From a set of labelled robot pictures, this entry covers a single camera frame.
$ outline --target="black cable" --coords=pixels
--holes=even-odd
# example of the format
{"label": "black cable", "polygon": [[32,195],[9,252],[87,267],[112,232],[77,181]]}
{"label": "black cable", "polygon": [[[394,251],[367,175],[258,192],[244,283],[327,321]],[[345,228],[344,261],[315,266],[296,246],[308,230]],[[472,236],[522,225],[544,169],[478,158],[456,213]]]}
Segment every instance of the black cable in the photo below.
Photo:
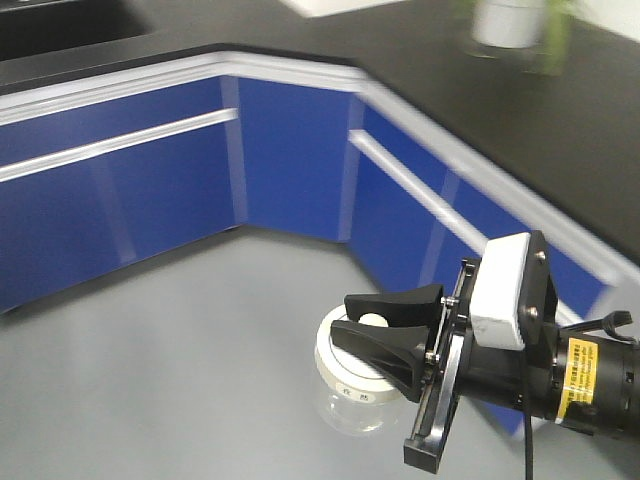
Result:
{"label": "black cable", "polygon": [[531,427],[531,400],[529,398],[529,368],[527,354],[520,355],[522,377],[522,413],[524,416],[524,477],[533,480],[533,428]]}

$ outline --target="black countertop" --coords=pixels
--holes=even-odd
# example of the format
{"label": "black countertop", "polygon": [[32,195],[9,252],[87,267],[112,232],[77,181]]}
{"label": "black countertop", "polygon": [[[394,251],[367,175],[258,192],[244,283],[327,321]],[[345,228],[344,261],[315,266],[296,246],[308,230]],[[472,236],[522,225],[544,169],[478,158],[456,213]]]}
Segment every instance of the black countertop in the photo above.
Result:
{"label": "black countertop", "polygon": [[575,22],[560,76],[463,52],[445,0],[304,19],[278,0],[130,0],[151,33],[0,62],[0,94],[215,50],[357,65],[640,265],[640,45]]}

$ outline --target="sink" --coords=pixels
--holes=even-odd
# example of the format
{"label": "sink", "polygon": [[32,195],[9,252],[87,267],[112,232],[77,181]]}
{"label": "sink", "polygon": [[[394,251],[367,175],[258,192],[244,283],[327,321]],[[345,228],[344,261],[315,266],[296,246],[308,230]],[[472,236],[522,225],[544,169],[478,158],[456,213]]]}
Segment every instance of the sink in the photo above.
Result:
{"label": "sink", "polygon": [[0,61],[148,31],[121,0],[0,0]]}

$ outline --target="cabinet door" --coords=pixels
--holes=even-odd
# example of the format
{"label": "cabinet door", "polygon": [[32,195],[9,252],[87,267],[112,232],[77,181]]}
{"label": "cabinet door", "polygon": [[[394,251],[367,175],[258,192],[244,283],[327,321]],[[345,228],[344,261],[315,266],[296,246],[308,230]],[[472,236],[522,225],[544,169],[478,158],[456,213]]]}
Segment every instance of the cabinet door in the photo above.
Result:
{"label": "cabinet door", "polygon": [[[525,225],[464,180],[459,181],[453,207],[489,239],[534,229],[545,231],[544,224]],[[549,247],[549,260],[558,297],[585,317],[606,285],[554,245]]]}
{"label": "cabinet door", "polygon": [[352,95],[239,83],[249,223],[338,240]]}
{"label": "cabinet door", "polygon": [[223,125],[91,162],[108,209],[120,222],[119,247],[130,252],[133,261],[234,225]]}
{"label": "cabinet door", "polygon": [[421,284],[433,225],[422,205],[360,156],[349,248],[385,290]]}
{"label": "cabinet door", "polygon": [[221,108],[220,80],[209,78],[0,125],[0,166]]}
{"label": "cabinet door", "polygon": [[234,224],[224,126],[0,183],[0,310]]}
{"label": "cabinet door", "polygon": [[364,129],[431,190],[442,191],[447,167],[429,150],[371,107],[365,109]]}
{"label": "cabinet door", "polygon": [[87,162],[0,183],[0,311],[118,268]]}

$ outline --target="white container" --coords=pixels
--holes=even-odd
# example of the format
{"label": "white container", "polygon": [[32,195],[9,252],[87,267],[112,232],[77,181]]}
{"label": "white container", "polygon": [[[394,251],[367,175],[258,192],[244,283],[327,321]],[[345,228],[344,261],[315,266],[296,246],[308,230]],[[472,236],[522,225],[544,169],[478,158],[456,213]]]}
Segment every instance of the white container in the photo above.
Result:
{"label": "white container", "polygon": [[471,36],[492,47],[532,47],[540,40],[546,17],[546,0],[479,0]]}

